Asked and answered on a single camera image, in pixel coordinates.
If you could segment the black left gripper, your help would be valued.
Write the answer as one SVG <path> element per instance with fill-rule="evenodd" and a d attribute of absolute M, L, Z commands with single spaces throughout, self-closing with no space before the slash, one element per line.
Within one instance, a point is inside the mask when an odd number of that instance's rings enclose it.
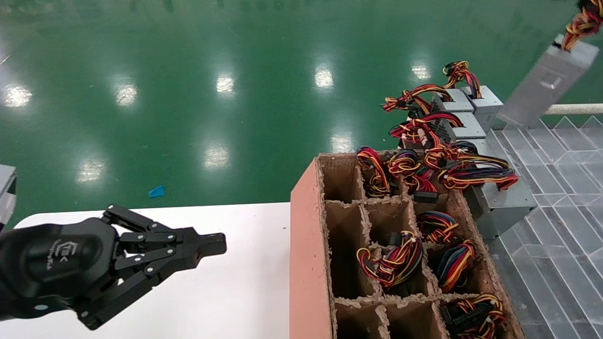
<path fill-rule="evenodd" d="M 223 233 L 173 229 L 119 205 L 101 220 L 10 230 L 1 236 L 1 319 L 73 310 L 97 330 L 174 273 L 226 251 Z"/>

